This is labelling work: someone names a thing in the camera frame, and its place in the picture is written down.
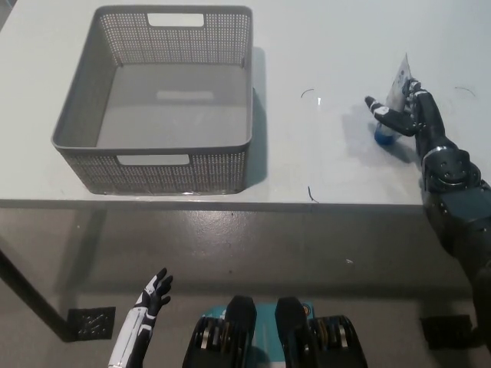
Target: white robotic hand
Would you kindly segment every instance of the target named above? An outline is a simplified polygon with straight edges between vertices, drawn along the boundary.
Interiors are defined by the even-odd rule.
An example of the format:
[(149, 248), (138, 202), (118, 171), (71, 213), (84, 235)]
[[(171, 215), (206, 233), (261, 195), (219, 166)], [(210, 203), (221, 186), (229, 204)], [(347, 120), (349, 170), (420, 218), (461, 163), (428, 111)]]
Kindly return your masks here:
[(161, 270), (143, 289), (126, 320), (109, 360), (110, 368), (141, 368), (160, 308), (169, 303), (173, 277)]

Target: black mechanical part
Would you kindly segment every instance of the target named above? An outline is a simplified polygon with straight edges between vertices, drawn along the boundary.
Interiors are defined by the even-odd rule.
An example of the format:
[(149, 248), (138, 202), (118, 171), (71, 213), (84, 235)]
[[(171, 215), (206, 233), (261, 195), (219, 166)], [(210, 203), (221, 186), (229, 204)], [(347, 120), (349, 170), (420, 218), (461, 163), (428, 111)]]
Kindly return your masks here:
[(395, 130), (403, 136), (413, 136), (418, 132), (416, 123), (408, 115), (398, 113), (396, 110), (382, 105), (373, 97), (365, 97), (365, 103), (370, 112), (377, 117), (377, 120), (386, 127)]
[(296, 297), (278, 300), (278, 337), (287, 368), (367, 368), (353, 324), (345, 316), (307, 320)]
[(254, 335), (256, 309), (250, 297), (235, 296), (225, 319), (201, 317), (194, 329), (183, 368), (243, 368)]
[(468, 314), (428, 317), (420, 320), (430, 350), (467, 349), (478, 343)]
[[(418, 127), (425, 212), (442, 246), (459, 260), (472, 285), (479, 332), (491, 351), (491, 191), (469, 153), (446, 136), (433, 96), (415, 80), (410, 82), (407, 104)], [(403, 115), (392, 111), (381, 119), (374, 113), (399, 133), (404, 132), (396, 122)], [(397, 119), (387, 123), (394, 116)]]

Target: table leg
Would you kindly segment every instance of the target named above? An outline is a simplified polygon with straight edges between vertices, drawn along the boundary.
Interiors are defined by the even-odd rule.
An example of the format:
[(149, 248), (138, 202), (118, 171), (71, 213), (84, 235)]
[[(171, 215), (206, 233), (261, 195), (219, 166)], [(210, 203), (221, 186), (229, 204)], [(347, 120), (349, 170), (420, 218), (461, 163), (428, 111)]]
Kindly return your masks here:
[(65, 320), (0, 250), (0, 278), (65, 343), (110, 339), (116, 308), (70, 309)]

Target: robotic hand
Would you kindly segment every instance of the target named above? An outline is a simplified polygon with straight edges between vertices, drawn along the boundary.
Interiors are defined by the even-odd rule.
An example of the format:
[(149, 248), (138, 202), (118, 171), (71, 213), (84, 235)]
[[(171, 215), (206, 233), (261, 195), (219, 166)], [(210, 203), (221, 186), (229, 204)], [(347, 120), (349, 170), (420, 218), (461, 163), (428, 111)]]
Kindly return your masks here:
[(153, 276), (128, 312), (109, 360), (110, 368), (143, 366), (157, 315), (160, 308), (170, 302), (166, 294), (170, 291), (173, 277), (166, 278), (166, 274), (167, 269), (164, 268)]
[(459, 260), (473, 289), (481, 337), (491, 351), (491, 188), (467, 151), (449, 140), (437, 104), (417, 80), (403, 89), (404, 113), (366, 97), (383, 125), (415, 136), (423, 176), (423, 205), (442, 246)]

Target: basket handle hole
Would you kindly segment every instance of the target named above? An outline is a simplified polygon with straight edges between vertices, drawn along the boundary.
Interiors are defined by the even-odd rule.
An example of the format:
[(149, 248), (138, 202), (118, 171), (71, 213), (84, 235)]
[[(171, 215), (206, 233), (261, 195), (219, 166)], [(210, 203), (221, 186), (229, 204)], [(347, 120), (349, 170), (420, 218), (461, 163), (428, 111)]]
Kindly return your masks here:
[(152, 27), (202, 27), (205, 25), (203, 14), (189, 13), (149, 13), (148, 24)]
[(123, 166), (189, 165), (189, 155), (131, 155), (117, 156)]

